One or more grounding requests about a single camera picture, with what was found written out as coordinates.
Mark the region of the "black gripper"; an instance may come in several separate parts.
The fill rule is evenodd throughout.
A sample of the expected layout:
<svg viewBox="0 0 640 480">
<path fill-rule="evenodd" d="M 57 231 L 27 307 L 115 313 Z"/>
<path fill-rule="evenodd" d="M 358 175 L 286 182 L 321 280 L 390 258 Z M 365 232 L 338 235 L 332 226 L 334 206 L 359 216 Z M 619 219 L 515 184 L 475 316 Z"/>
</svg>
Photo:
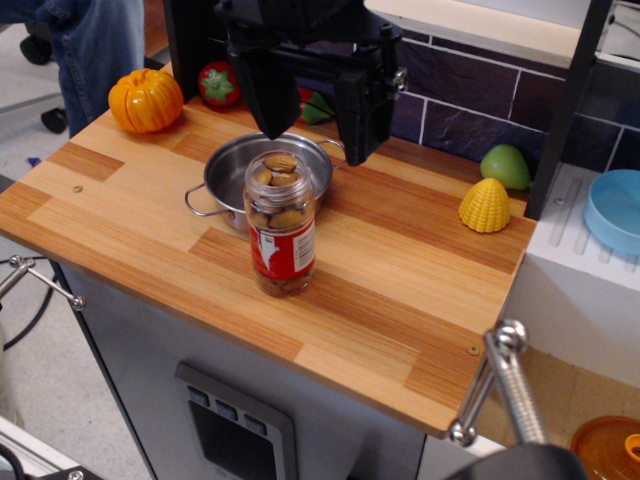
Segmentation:
<svg viewBox="0 0 640 480">
<path fill-rule="evenodd" d="M 362 1 L 222 1 L 227 51 L 248 108 L 269 139 L 300 116 L 296 79 L 335 82 L 339 137 L 350 166 L 390 136 L 403 90 L 402 30 Z"/>
</svg>

